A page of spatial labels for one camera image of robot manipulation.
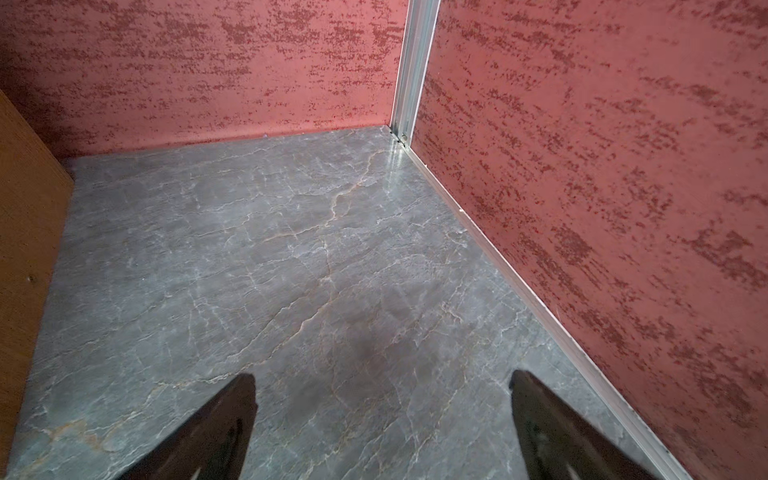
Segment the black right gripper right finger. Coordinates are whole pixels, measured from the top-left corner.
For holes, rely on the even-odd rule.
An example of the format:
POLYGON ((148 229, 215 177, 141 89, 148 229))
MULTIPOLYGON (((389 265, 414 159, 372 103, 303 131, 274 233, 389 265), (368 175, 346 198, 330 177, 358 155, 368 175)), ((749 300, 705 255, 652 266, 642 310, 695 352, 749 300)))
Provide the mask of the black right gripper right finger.
POLYGON ((652 479, 527 370, 509 383, 512 418, 530 479, 652 479))

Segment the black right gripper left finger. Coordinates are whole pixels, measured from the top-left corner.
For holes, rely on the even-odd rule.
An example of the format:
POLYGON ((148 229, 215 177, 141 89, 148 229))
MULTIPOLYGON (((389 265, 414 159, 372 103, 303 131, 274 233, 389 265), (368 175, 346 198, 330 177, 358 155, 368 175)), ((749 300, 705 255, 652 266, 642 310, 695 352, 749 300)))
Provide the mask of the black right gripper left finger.
POLYGON ((255 378, 235 376, 121 479, 238 479, 258 411, 255 378))

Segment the wooden bookshelf cabinet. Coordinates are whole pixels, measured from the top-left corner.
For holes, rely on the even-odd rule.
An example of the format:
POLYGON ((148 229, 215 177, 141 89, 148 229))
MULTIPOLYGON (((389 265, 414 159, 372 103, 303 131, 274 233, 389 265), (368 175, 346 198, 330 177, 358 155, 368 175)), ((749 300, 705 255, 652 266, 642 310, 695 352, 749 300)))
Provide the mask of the wooden bookshelf cabinet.
POLYGON ((1 474, 5 475, 74 182, 1 96, 1 474))

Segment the right aluminium corner post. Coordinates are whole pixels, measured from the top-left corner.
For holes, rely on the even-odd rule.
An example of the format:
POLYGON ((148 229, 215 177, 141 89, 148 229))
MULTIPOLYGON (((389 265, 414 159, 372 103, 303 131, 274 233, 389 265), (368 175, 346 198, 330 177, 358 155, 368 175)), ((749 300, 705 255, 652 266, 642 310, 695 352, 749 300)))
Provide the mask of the right aluminium corner post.
POLYGON ((408 2, 390 130, 405 146, 412 142, 440 0, 408 2))

